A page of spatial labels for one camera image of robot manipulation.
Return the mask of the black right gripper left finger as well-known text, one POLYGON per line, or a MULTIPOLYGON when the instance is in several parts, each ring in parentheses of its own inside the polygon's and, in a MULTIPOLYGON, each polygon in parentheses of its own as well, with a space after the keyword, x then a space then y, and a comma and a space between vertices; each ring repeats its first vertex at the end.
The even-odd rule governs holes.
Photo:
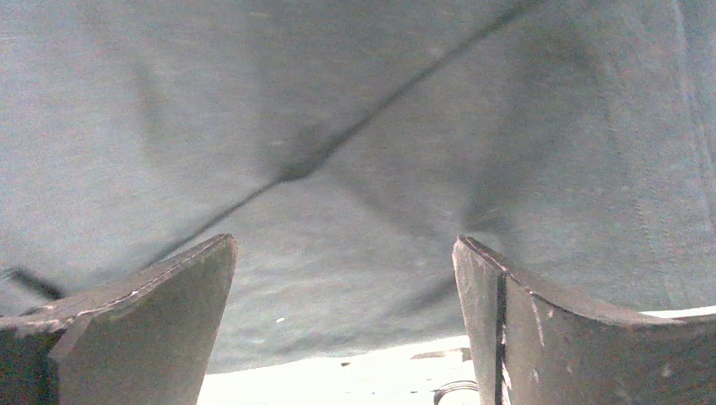
POLYGON ((216 235, 127 277, 1 320, 4 404, 194 404, 236 240, 216 235))

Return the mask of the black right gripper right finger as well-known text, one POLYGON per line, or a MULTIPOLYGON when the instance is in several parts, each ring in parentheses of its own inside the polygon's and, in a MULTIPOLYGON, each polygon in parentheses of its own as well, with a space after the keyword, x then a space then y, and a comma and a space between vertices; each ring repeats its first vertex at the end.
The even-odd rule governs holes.
POLYGON ((468 236, 453 266, 484 404, 712 404, 715 309, 638 312, 468 236))

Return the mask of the black t shirt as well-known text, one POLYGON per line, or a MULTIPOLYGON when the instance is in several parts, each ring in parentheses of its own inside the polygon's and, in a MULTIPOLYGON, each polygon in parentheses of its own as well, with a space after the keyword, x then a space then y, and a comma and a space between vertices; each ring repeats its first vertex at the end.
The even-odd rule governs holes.
POLYGON ((469 235, 715 302, 712 1, 4 1, 1 312, 222 233, 210 370, 464 330, 469 235))

